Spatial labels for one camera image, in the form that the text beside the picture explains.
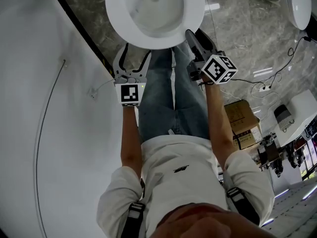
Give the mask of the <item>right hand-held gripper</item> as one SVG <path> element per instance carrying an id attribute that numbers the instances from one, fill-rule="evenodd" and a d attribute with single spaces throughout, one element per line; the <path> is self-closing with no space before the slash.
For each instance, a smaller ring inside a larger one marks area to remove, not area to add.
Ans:
<path id="1" fill-rule="evenodd" d="M 192 81 L 198 81 L 206 76 L 211 83 L 225 84 L 236 74 L 238 69 L 223 51 L 218 51 L 213 40 L 201 29 L 196 33 L 187 29 L 185 37 L 195 55 L 190 61 L 187 72 Z"/>

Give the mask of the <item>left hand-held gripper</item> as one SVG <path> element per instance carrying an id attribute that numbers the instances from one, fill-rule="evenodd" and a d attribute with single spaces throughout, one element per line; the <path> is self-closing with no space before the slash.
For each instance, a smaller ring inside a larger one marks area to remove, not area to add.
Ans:
<path id="1" fill-rule="evenodd" d="M 115 90 L 118 102 L 123 107 L 137 107 L 140 105 L 146 87 L 146 73 L 152 57 L 152 51 L 144 56 L 138 69 L 126 72 L 124 61 L 129 44 L 126 43 L 116 54 L 113 61 L 115 73 Z"/>

